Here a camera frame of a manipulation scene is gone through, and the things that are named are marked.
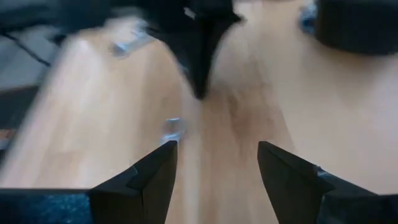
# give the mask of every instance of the small metal object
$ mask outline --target small metal object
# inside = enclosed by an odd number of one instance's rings
[[[183,128],[183,122],[180,118],[167,119],[163,126],[163,136],[160,140],[160,145],[167,141],[179,141],[185,130]]]
[[[195,20],[195,18],[196,18],[196,16],[197,16],[197,15],[196,15],[190,8],[188,8],[188,7],[185,7],[185,8],[184,8],[184,14],[187,15],[189,18],[193,19],[193,20]]]
[[[9,139],[0,139],[0,151],[5,150],[9,144]]]
[[[111,51],[115,57],[124,58],[128,57],[132,52],[143,47],[155,39],[145,33],[145,21],[140,21],[135,25],[132,34],[136,37],[135,40],[131,42],[116,42],[112,45]]]

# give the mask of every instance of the wooden floor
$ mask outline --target wooden floor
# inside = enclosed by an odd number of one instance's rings
[[[195,100],[162,43],[123,60],[127,25],[71,38],[4,167],[3,187],[94,187],[183,118],[167,223],[277,223],[257,166],[271,141],[377,193],[398,189],[398,57],[328,49],[297,28],[301,1],[241,1],[210,95]]]

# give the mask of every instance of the black cable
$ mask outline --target black cable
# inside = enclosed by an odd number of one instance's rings
[[[4,36],[5,38],[8,38],[8,39],[14,41],[15,44],[16,44],[19,48],[21,48],[22,50],[24,50],[27,54],[29,54],[29,55],[30,55],[32,58],[34,58],[36,61],[42,63],[43,65],[45,65],[45,66],[47,66],[47,67],[50,67],[50,66],[51,66],[50,62],[48,62],[48,61],[46,61],[46,60],[40,58],[35,52],[33,52],[31,49],[27,48],[18,38],[13,37],[13,36],[11,36],[11,35],[9,35],[9,34],[7,34],[7,33],[2,33],[1,35]]]

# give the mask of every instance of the textured black base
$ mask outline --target textured black base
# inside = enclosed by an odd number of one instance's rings
[[[257,159],[280,224],[398,222],[398,195],[374,194],[268,142]]]
[[[177,142],[169,141],[91,190],[1,189],[0,223],[163,224],[176,168]]]
[[[317,0],[317,6],[321,43],[359,54],[398,52],[398,1]]]

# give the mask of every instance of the wood grain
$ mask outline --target wood grain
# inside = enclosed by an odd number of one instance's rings
[[[116,59],[131,21],[72,37],[1,169],[2,187],[94,187],[159,145],[182,118],[167,223],[277,223],[258,141],[378,193],[398,189],[397,57],[321,46],[297,28],[301,1],[245,1],[194,99],[159,41]]]

